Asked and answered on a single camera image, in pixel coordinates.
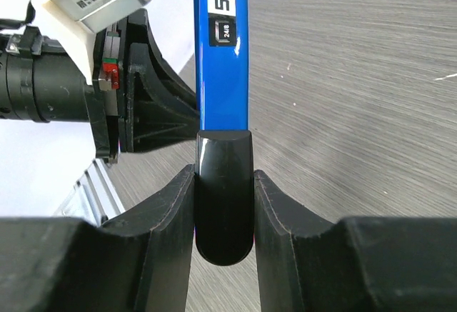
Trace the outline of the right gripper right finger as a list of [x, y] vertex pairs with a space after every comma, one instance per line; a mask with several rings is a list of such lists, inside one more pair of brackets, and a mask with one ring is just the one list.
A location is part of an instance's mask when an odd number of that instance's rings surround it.
[[331, 223], [254, 174], [263, 311], [454, 311], [454, 218]]

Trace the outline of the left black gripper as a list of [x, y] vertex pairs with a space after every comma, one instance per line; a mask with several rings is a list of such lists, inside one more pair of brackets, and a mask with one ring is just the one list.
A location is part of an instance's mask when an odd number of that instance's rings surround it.
[[[1, 118], [49, 123], [89, 122], [96, 157], [115, 163], [119, 153], [121, 85], [116, 24], [99, 32], [91, 83], [55, 39], [23, 21], [1, 20]], [[191, 141], [199, 130], [196, 94], [163, 58], [147, 10], [123, 20], [123, 151], [147, 153]]]

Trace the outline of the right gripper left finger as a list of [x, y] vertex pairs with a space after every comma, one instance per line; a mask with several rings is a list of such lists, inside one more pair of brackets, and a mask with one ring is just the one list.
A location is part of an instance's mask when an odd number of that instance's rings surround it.
[[69, 217], [1, 220], [3, 311], [183, 311], [194, 168], [101, 226]]

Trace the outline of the blue stapler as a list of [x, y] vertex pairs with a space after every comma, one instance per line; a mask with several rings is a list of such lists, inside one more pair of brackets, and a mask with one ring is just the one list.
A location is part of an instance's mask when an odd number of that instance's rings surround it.
[[194, 0], [194, 20], [196, 246], [209, 263], [231, 266], [253, 245], [248, 0]]

